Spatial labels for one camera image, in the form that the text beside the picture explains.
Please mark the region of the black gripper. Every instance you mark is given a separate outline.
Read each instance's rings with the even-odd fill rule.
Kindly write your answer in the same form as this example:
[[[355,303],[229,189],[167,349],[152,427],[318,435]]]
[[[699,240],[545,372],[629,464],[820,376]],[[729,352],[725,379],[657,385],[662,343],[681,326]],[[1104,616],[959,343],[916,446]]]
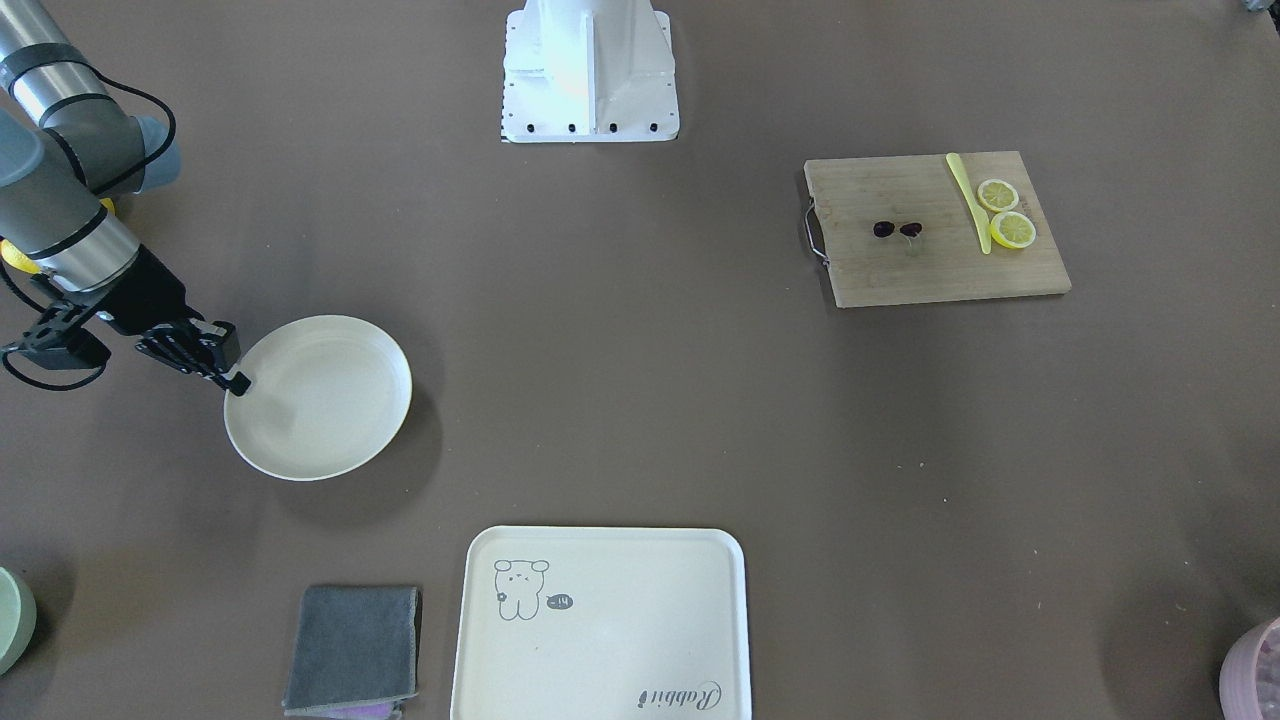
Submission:
[[[186,286],[146,246],[131,265],[110,283],[100,313],[115,332],[143,334],[136,348],[178,370],[201,375],[215,386],[243,396],[252,380],[234,369],[241,359],[241,340],[229,322],[191,319]],[[164,324],[180,324],[183,334],[145,334]]]

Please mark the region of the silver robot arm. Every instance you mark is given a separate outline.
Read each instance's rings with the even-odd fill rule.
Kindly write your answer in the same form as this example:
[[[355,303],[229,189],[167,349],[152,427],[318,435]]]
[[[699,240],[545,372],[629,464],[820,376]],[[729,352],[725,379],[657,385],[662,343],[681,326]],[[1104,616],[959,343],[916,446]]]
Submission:
[[[184,284],[114,215],[106,200],[173,182],[180,170],[177,120],[124,111],[116,87],[38,1],[3,4],[3,92],[27,120],[3,115],[3,238],[36,268],[44,293],[32,325],[3,346],[46,372],[97,379],[109,348],[86,328],[97,316],[143,355],[242,396],[236,327],[188,305]]]

